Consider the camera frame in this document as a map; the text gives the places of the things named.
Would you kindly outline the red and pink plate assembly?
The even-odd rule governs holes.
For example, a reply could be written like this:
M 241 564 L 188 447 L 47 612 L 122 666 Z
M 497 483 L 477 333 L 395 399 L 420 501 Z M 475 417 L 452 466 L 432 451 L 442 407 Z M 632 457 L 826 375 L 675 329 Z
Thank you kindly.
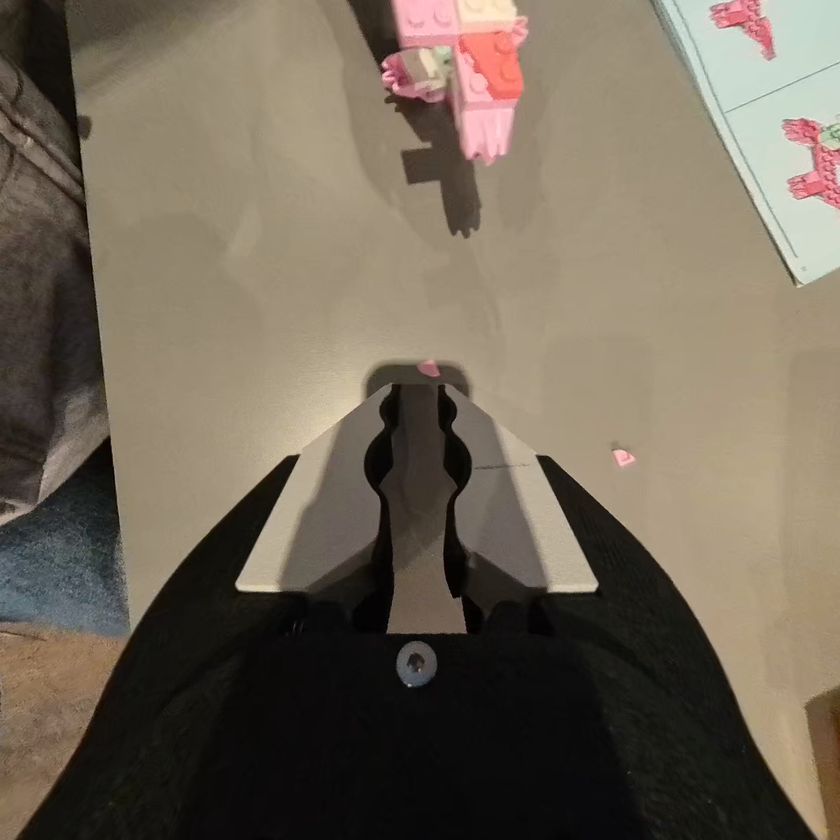
M 519 48 L 529 21 L 511 1 L 392 1 L 398 51 L 452 46 L 444 101 L 468 161 L 491 165 L 509 152 L 524 90 Z

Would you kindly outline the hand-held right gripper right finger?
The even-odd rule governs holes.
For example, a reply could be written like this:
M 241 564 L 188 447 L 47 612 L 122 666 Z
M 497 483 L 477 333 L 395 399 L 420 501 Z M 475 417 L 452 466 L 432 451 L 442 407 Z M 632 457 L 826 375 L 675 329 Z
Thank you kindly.
M 444 528 L 451 595 L 530 602 L 595 593 L 595 573 L 538 454 L 452 385 L 438 387 L 437 419 L 455 485 Z

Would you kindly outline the open pale blue instruction booklet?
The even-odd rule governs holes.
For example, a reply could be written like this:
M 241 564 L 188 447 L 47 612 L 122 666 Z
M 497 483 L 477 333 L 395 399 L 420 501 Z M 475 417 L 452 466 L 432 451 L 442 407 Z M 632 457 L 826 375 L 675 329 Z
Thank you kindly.
M 794 284 L 839 267 L 839 2 L 654 1 Z

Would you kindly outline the person's grey hoodie torso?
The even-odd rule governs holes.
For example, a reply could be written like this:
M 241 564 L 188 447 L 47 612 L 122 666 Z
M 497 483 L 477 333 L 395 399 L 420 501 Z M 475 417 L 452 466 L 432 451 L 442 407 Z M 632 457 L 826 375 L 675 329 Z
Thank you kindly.
M 64 2 L 1 2 L 1 523 L 109 435 Z

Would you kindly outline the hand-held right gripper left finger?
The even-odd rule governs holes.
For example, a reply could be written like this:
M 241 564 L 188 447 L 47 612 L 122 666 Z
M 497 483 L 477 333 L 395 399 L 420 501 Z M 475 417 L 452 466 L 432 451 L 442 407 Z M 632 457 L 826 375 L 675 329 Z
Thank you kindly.
M 401 387 L 387 384 L 307 444 L 236 580 L 239 592 L 315 595 L 391 565 L 382 482 L 393 468 Z

